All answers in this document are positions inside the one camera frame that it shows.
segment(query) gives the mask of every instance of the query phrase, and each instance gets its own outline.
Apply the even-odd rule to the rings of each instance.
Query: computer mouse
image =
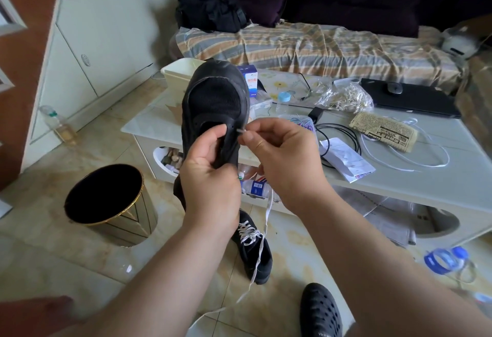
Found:
[[[403,92],[403,86],[397,82],[387,82],[386,90],[392,95],[399,95]]]

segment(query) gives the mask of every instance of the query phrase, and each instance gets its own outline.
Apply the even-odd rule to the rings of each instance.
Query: blue and white box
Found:
[[[255,98],[256,92],[258,92],[258,71],[254,65],[241,65],[238,68],[248,84],[249,97]]]

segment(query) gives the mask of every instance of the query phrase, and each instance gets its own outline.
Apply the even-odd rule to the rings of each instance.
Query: cabinet handle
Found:
[[[87,57],[87,55],[82,54],[80,57],[82,58],[82,61],[84,62],[84,64],[86,65],[86,67],[90,67],[90,60]]]

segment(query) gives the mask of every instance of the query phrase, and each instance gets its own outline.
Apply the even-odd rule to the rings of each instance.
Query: yellow flower print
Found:
[[[285,89],[289,87],[289,85],[287,85],[285,82],[280,82],[280,81],[274,82],[274,86],[277,87],[278,89]]]

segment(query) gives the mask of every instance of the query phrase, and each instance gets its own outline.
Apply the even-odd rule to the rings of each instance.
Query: black bag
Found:
[[[248,19],[237,0],[178,0],[178,26],[237,33]]]

